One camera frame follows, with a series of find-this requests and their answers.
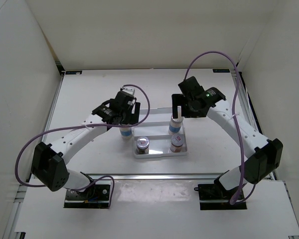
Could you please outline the blue label jar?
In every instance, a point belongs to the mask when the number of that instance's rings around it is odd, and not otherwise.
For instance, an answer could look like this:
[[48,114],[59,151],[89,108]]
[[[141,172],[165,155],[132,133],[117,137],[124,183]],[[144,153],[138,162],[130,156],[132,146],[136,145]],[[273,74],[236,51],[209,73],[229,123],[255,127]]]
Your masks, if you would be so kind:
[[121,127],[120,134],[122,139],[129,140],[133,136],[133,131],[131,127]]
[[169,127],[168,127],[168,133],[169,134],[176,134],[180,131],[181,126],[183,122],[183,117],[181,115],[178,115],[176,118],[171,116]]

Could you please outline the dark spice jar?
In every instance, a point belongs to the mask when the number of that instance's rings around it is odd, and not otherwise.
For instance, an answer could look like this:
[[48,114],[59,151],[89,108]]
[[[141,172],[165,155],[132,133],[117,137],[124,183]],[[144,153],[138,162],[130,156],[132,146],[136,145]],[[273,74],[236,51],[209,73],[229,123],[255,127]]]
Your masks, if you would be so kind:
[[139,137],[136,142],[137,154],[148,154],[150,141],[146,136]]

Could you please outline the pale spice jar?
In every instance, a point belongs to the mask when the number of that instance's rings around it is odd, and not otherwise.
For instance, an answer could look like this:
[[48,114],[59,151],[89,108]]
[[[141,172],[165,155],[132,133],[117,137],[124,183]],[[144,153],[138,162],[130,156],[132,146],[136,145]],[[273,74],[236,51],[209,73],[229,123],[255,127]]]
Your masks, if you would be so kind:
[[184,144],[183,135],[176,133],[171,137],[170,150],[172,152],[181,152],[183,144]]

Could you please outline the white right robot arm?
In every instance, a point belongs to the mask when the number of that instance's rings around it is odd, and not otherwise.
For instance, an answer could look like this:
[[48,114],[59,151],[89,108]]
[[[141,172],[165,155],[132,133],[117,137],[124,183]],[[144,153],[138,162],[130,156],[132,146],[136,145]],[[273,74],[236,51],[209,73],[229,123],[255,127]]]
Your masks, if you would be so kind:
[[205,90],[195,77],[179,83],[180,93],[173,94],[172,114],[181,110],[185,118],[208,117],[217,123],[240,147],[240,166],[222,174],[214,181],[214,194],[227,198],[233,189],[258,184],[280,165],[283,144],[259,133],[241,116],[234,113],[225,95],[215,87]]

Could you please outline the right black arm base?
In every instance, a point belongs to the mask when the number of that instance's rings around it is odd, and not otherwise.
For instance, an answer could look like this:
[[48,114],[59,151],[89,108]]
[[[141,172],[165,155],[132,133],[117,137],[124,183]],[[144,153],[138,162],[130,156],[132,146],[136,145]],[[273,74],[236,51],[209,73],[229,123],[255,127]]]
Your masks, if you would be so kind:
[[230,199],[237,189],[238,187],[229,191],[221,191],[215,184],[198,184],[194,187],[194,191],[198,193],[201,211],[246,210],[246,202],[240,202],[245,199],[243,191],[241,191],[236,203],[230,204]]

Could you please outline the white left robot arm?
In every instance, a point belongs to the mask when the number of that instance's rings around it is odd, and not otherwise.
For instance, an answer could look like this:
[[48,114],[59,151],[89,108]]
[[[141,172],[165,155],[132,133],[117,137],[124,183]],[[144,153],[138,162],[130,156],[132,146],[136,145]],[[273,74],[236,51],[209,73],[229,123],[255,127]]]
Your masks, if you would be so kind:
[[139,121],[140,103],[134,94],[134,88],[123,87],[115,98],[92,110],[79,128],[54,142],[39,143],[34,150],[32,174],[52,192],[65,188],[77,191],[83,199],[93,197],[92,180],[83,173],[67,169],[66,165],[83,147],[114,126]]

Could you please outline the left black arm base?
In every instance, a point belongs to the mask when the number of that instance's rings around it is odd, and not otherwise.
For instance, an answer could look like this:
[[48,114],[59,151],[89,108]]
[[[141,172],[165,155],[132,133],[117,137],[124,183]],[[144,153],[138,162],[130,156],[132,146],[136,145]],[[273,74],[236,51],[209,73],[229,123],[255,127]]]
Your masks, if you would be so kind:
[[83,192],[68,191],[65,194],[64,206],[66,209],[109,209],[115,187],[114,178],[110,175],[98,179],[91,178],[88,174],[80,172],[90,183],[90,187]]

